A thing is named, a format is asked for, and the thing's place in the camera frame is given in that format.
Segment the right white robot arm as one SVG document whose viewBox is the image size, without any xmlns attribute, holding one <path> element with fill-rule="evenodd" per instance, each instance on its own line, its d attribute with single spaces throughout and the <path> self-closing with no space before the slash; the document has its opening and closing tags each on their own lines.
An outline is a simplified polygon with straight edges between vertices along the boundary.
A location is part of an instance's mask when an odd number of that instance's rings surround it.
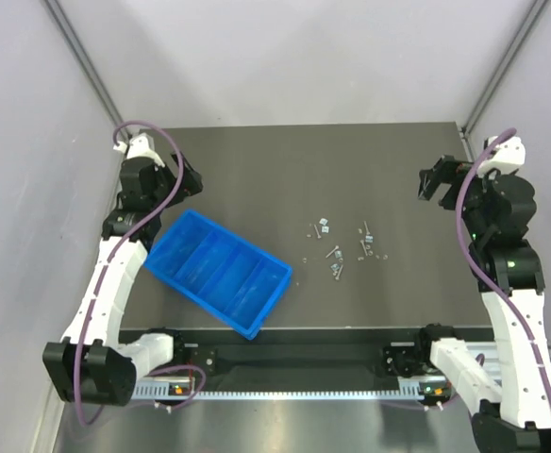
<svg viewBox="0 0 551 453">
<path fill-rule="evenodd" d="M 534 187 L 518 174 L 525 160 L 522 140 L 509 128 L 490 137 L 476 160 L 443 156 L 419 173 L 421 200 L 449 187 L 439 205 L 456 216 L 460 251 L 492 323 L 501 378 L 485 371 L 453 327 L 423 327 L 416 353 L 464 403 L 481 452 L 551 452 L 545 282 L 526 238 L 537 204 Z"/>
</svg>

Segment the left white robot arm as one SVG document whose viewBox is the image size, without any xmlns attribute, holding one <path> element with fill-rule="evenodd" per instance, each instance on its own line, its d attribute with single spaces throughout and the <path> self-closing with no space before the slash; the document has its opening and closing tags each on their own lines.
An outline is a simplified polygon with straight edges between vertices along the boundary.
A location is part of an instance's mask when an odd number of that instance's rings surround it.
<svg viewBox="0 0 551 453">
<path fill-rule="evenodd" d="M 125 307 L 161 228 L 161 213 L 203 190 L 201 175 L 177 153 L 168 167 L 153 138 L 119 142 L 124 154 L 115 208 L 102 224 L 91 280 L 71 324 L 45 345 L 42 362 L 64 402 L 123 406 L 137 382 L 175 356 L 175 333 L 151 329 L 120 344 Z"/>
</svg>

